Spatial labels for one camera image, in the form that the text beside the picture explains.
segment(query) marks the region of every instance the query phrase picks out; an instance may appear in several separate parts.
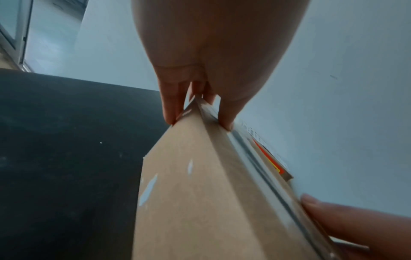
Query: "glass pane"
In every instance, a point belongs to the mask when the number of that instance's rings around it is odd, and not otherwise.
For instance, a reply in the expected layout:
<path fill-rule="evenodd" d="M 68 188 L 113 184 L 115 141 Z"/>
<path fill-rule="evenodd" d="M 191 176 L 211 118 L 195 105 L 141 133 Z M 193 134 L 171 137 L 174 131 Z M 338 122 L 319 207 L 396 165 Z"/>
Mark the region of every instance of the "glass pane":
<path fill-rule="evenodd" d="M 13 40 L 16 38 L 19 0 L 0 0 L 0 29 Z"/>

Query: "human hand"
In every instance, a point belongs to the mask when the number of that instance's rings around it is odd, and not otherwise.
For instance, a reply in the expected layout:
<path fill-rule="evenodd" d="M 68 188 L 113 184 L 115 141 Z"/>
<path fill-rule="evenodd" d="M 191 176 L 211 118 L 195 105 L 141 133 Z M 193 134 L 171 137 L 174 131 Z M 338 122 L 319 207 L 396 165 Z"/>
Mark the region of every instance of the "human hand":
<path fill-rule="evenodd" d="M 411 259 L 411 218 L 324 203 L 307 194 L 301 203 L 328 235 L 363 245 L 339 243 L 347 259 Z"/>
<path fill-rule="evenodd" d="M 132 0 L 137 31 L 158 77 L 163 114 L 173 124 L 188 88 L 230 130 L 287 49 L 308 0 Z"/>

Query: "fingernail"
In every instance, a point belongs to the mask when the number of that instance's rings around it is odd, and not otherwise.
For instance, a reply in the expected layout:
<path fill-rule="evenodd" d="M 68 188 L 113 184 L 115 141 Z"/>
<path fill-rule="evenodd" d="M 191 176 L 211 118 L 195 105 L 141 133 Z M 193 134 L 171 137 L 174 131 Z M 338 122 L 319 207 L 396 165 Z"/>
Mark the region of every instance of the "fingernail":
<path fill-rule="evenodd" d="M 320 201 L 314 198 L 313 196 L 304 193 L 301 196 L 301 203 L 306 204 L 306 205 L 316 205 L 320 203 Z"/>

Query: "wall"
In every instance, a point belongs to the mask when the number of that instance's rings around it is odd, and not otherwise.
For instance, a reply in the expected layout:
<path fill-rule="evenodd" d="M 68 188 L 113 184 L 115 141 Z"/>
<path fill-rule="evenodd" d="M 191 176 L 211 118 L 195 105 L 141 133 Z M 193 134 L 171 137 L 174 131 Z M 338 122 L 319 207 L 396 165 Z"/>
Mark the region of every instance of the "wall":
<path fill-rule="evenodd" d="M 130 0 L 90 0 L 65 76 L 157 89 Z M 240 114 L 298 194 L 411 216 L 411 8 L 313 0 L 264 89 Z"/>

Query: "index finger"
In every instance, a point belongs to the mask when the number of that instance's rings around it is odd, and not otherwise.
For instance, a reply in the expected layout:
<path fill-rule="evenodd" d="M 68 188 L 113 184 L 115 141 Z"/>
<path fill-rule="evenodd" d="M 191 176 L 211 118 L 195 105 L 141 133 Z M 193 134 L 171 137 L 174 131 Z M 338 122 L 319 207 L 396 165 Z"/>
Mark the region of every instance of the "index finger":
<path fill-rule="evenodd" d="M 410 218 L 324 203 L 309 195 L 304 195 L 301 202 L 330 236 L 366 245 L 386 257 L 411 259 Z"/>

